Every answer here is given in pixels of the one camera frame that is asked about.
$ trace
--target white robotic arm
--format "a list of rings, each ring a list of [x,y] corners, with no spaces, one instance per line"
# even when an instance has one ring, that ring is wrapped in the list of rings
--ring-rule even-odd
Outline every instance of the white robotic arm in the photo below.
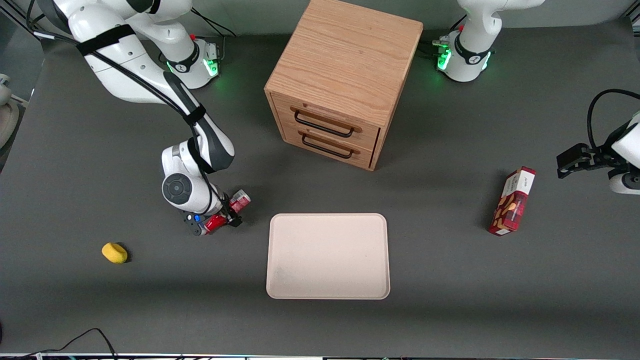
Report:
[[[229,199],[204,175],[204,172],[210,174],[227,168],[234,158],[234,147],[179,78],[181,75],[190,80],[193,87],[202,86],[212,78],[207,70],[207,59],[199,61],[203,52],[207,54],[207,44],[193,41],[177,22],[164,25],[154,23],[155,20],[169,20],[189,11],[191,1],[49,1],[58,20],[64,22],[80,42],[79,50],[109,92],[131,102],[166,102],[91,53],[97,52],[107,57],[162,93],[179,108],[184,120],[191,126],[194,137],[162,153],[165,199],[187,214],[185,221],[187,217],[210,217],[222,212],[229,222],[238,224],[239,217],[230,208]],[[160,69],[151,60],[133,29],[154,40],[167,59],[177,64],[175,69],[184,66],[184,72],[172,73]]]
[[[460,82],[472,81],[486,68],[491,46],[502,29],[497,13],[533,8],[545,0],[458,0],[467,12],[462,31],[454,29],[434,41],[442,47],[438,70]]]
[[[613,168],[609,171],[609,188],[616,193],[640,195],[640,111],[614,130],[601,146],[596,146],[593,141],[593,108],[601,96],[609,93],[629,95],[640,100],[640,94],[627,90],[608,89],[600,92],[591,101],[587,115],[590,145],[575,144],[556,157],[558,178],[564,179],[583,170]]]

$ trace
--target dark gray tabletop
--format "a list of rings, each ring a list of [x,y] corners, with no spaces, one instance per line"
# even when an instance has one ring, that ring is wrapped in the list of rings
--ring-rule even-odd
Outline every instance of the dark gray tabletop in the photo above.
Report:
[[[119,352],[640,357],[640,197],[612,193],[605,170],[556,177],[556,155],[586,141],[593,96],[640,90],[628,21],[506,29],[467,84],[417,56],[375,172],[280,139],[262,87],[286,41],[229,39],[221,77],[194,91],[236,146],[211,179],[253,199],[245,224],[201,238],[160,190],[182,119],[116,99],[75,49],[45,45],[0,176],[2,352],[100,327]],[[603,98],[597,142],[638,107]],[[538,171],[527,211],[498,238],[486,228],[522,165]],[[384,215],[388,298],[269,298],[269,220],[296,212]],[[107,262],[108,241],[133,261]],[[95,336],[69,350],[106,348]]]

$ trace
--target wood grain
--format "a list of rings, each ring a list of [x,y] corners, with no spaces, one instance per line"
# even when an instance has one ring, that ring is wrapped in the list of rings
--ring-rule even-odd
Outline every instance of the wood grain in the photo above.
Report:
[[[311,0],[266,89],[385,127],[421,32],[414,20]]]
[[[338,0],[311,0],[264,89],[282,138],[373,170],[422,33],[422,24]],[[344,138],[299,118],[353,134]],[[362,151],[348,160],[305,146],[298,131]]]

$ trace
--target black metal handle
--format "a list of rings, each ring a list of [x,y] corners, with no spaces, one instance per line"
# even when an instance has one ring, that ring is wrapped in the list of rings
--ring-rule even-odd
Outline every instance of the black metal handle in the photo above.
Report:
[[[304,120],[302,120],[302,119],[298,118],[298,115],[300,115],[300,110],[296,110],[296,113],[295,113],[295,114],[293,114],[293,117],[294,117],[294,119],[296,119],[296,122],[298,122],[298,123],[300,123],[300,124],[303,124],[303,125],[306,125],[306,126],[313,127],[314,129],[318,129],[318,130],[326,131],[327,133],[330,133],[330,134],[332,134],[332,135],[337,135],[337,136],[342,137],[342,138],[348,138],[348,137],[350,137],[351,135],[353,135],[353,130],[355,130],[355,129],[352,127],[352,128],[351,128],[351,130],[349,130],[349,132],[348,132],[348,133],[341,133],[340,131],[336,131],[336,130],[333,130],[333,129],[329,129],[328,127],[324,127],[324,126],[316,125],[316,124],[314,124],[314,123],[312,123],[312,122],[309,122],[309,121],[304,121]]]
[[[326,152],[328,154],[331,154],[333,156],[337,156],[337,157],[343,158],[343,159],[348,159],[348,158],[351,157],[351,155],[353,155],[353,150],[349,151],[349,155],[344,155],[344,154],[341,154],[339,152],[335,152],[333,150],[325,149],[324,147],[318,146],[318,145],[316,145],[314,143],[306,142],[305,141],[306,138],[307,138],[307,134],[302,134],[302,143],[305,144],[306,146],[313,147],[316,150],[324,151],[324,152]]]

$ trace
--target plastic tray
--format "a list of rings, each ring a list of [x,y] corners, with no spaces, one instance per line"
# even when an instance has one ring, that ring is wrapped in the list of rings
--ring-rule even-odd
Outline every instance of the plastic tray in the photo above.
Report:
[[[384,299],[387,221],[380,214],[278,214],[271,219],[267,293],[274,299]]]

